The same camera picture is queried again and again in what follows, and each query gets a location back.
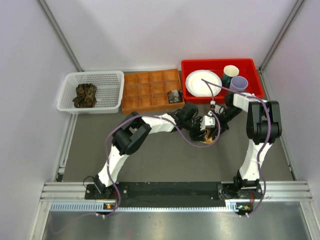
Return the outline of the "orange patterned tie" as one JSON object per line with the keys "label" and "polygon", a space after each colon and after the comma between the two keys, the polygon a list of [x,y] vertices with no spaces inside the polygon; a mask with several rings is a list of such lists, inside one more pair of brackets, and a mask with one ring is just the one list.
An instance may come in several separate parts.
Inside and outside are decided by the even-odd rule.
{"label": "orange patterned tie", "polygon": [[215,143],[219,139],[219,137],[220,137],[219,129],[206,128],[204,130],[204,137],[203,137],[203,140],[201,140],[201,142],[206,145],[211,145]]}

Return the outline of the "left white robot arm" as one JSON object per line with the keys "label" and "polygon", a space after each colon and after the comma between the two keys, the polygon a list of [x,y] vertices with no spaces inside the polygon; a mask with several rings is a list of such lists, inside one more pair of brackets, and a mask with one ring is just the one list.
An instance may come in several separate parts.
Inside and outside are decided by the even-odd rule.
{"label": "left white robot arm", "polygon": [[96,192],[102,198],[109,198],[114,191],[118,174],[127,158],[138,151],[150,134],[189,131],[192,141],[208,142],[212,145],[215,137],[212,131],[221,133],[218,116],[209,111],[205,116],[198,116],[198,107],[186,103],[181,109],[162,115],[148,115],[132,112],[116,127],[106,139],[111,147],[106,149],[106,162],[102,170],[94,177]]}

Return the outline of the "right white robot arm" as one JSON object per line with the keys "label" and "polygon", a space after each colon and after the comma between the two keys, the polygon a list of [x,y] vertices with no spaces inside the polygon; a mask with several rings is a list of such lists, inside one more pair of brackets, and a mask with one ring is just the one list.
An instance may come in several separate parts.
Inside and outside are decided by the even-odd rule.
{"label": "right white robot arm", "polygon": [[228,123],[241,112],[247,113],[246,135],[249,139],[245,159],[233,178],[233,183],[219,183],[220,199],[251,198],[259,195],[261,166],[268,150],[282,135],[280,105],[264,101],[247,92],[227,93],[226,109],[217,115],[214,128],[209,130],[213,140],[229,129]]}

